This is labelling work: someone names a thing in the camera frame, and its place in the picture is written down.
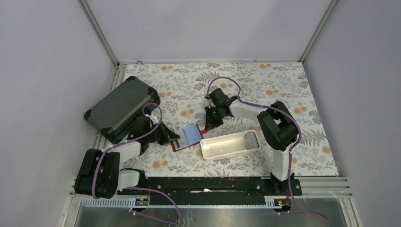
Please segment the red card holder wallet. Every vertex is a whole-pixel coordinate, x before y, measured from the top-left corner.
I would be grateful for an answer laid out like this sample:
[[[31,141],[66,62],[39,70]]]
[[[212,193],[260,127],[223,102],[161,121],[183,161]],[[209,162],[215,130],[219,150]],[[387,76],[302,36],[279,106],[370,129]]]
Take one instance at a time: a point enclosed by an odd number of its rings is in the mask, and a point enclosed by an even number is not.
[[[198,124],[186,127],[173,127],[173,132],[180,136],[178,140],[171,142],[173,152],[199,144],[204,134],[204,131],[200,130]]]

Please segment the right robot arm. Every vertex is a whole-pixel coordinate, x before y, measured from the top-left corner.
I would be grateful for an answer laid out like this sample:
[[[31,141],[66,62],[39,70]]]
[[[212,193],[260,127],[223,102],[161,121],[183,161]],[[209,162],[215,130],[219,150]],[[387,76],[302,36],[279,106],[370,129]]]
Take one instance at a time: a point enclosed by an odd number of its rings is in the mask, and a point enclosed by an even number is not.
[[[261,127],[263,136],[273,151],[271,182],[274,193],[283,195],[290,189],[288,178],[292,174],[290,153],[300,142],[302,132],[299,125],[281,101],[272,105],[257,105],[238,96],[229,97],[220,88],[205,97],[205,130],[209,131],[223,124],[225,117],[239,117],[255,121]]]

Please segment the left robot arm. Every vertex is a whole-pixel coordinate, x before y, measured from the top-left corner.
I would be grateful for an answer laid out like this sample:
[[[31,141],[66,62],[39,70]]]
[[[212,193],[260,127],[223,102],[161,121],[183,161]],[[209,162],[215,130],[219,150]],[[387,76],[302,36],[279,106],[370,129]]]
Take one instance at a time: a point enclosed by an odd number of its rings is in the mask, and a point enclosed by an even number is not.
[[[123,163],[142,155],[150,143],[166,145],[180,138],[156,117],[140,116],[126,140],[106,149],[91,148],[86,151],[75,180],[75,193],[95,199],[110,199],[117,191],[128,187],[133,193],[142,194],[147,187],[143,171],[124,168]]]

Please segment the floral table mat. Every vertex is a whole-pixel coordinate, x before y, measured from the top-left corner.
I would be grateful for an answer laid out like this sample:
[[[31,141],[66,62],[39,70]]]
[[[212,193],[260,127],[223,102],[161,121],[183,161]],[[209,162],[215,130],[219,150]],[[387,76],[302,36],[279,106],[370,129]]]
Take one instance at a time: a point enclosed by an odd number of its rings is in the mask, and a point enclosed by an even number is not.
[[[281,101],[302,130],[302,140],[292,153],[297,176],[337,176],[331,153],[303,65],[290,63],[192,63],[129,64],[118,77],[123,82],[136,76],[157,90],[164,124],[168,127],[205,126],[207,90],[222,89],[228,96],[270,105]],[[124,168],[144,170],[147,176],[269,176],[278,165],[258,123],[226,118],[205,138],[254,130],[262,147],[252,153],[213,161],[202,156],[199,145],[177,152],[170,145],[149,145],[145,153],[123,163]]]

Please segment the white plastic tray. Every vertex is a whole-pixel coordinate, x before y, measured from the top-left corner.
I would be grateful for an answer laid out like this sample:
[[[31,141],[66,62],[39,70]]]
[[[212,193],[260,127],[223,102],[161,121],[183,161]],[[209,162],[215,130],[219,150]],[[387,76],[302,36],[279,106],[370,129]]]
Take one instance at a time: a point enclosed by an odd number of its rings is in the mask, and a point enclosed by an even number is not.
[[[260,147],[258,149],[247,150],[244,145],[244,135],[254,130],[232,133],[228,135],[202,139],[200,148],[202,156],[207,161],[238,157],[257,151],[261,148],[261,143],[258,138]]]

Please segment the black hard case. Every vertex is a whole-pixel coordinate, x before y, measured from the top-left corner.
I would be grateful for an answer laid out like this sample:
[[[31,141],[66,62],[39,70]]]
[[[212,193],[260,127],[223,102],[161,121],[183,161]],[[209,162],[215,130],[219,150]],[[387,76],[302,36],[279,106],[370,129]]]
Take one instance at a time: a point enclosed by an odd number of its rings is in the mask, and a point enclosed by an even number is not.
[[[128,135],[145,104],[160,104],[156,89],[136,76],[128,77],[84,114],[84,119],[112,144]]]

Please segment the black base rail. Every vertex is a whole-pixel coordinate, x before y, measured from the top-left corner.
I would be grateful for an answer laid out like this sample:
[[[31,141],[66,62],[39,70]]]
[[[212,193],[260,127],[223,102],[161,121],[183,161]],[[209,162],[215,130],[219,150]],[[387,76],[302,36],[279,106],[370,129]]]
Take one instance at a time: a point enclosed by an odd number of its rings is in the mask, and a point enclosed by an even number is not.
[[[110,199],[76,194],[81,205],[105,208],[290,208],[306,199],[351,198],[344,177],[297,177],[292,191],[273,189],[269,177],[149,177],[151,192],[121,190]]]

